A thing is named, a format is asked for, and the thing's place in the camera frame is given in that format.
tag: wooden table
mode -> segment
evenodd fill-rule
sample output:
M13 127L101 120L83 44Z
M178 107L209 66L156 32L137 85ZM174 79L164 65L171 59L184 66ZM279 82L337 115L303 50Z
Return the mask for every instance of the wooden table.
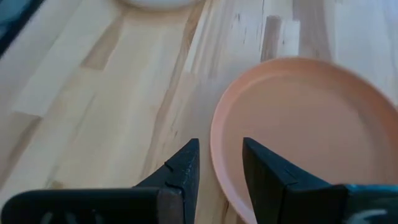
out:
M207 0L145 12L46 0L0 60L0 202L28 189L130 187L200 139L197 223L241 222L211 165L226 87L296 56L358 72L398 103L395 0Z

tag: wooden plank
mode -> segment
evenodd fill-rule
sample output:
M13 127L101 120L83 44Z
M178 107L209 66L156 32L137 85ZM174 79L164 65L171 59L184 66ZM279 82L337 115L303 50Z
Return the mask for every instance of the wooden plank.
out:
M44 1L0 58L0 122L7 119L15 98L33 75L80 1Z
M14 112L0 130L0 188L29 142L41 118Z
M1 188L0 207L17 193L47 185L58 157L79 130L100 77L100 73L90 69L75 71Z
M335 62L357 72L398 104L398 73L382 1L353 0L336 5Z
M277 57L294 57L300 50L300 22L283 20L281 23Z
M14 110L45 115L68 76L120 13L116 1L84 0L29 79Z
M300 21L300 56L332 60L325 1L293 0L293 19Z

